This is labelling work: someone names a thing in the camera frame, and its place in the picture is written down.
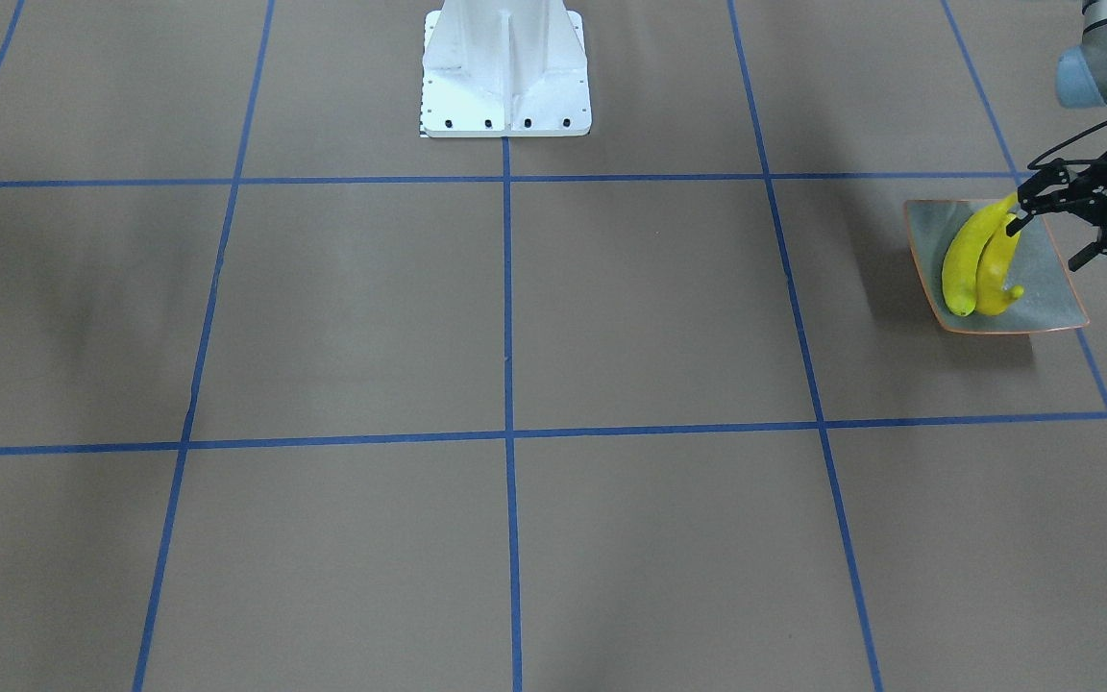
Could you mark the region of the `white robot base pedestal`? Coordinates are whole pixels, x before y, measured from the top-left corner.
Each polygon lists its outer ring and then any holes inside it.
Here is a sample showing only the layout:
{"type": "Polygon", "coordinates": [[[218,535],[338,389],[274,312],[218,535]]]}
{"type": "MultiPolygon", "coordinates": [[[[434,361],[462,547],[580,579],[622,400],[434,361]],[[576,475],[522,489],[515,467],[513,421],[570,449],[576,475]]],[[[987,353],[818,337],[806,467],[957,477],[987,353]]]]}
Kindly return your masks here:
{"type": "Polygon", "coordinates": [[[583,17],[562,1],[445,1],[423,25],[421,136],[592,131],[583,17]]]}

